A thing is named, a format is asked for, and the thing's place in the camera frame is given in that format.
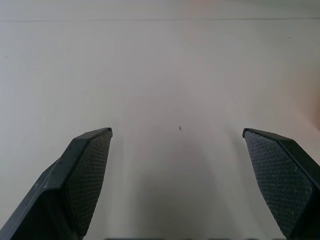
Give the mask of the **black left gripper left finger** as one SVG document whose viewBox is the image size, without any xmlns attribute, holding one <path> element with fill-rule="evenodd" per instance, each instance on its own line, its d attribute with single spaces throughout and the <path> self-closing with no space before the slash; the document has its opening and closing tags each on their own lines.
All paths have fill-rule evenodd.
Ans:
<svg viewBox="0 0 320 240">
<path fill-rule="evenodd" d="M 0 229 L 0 240 L 83 240 L 101 194 L 110 127 L 75 137 Z"/>
</svg>

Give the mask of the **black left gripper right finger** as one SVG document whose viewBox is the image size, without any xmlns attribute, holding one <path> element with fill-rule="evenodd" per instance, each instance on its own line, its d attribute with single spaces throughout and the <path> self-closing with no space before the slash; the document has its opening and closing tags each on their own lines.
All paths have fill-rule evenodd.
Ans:
<svg viewBox="0 0 320 240">
<path fill-rule="evenodd" d="M 242 133 L 256 182 L 289 240 L 320 240 L 320 165 L 293 139 L 253 128 Z"/>
</svg>

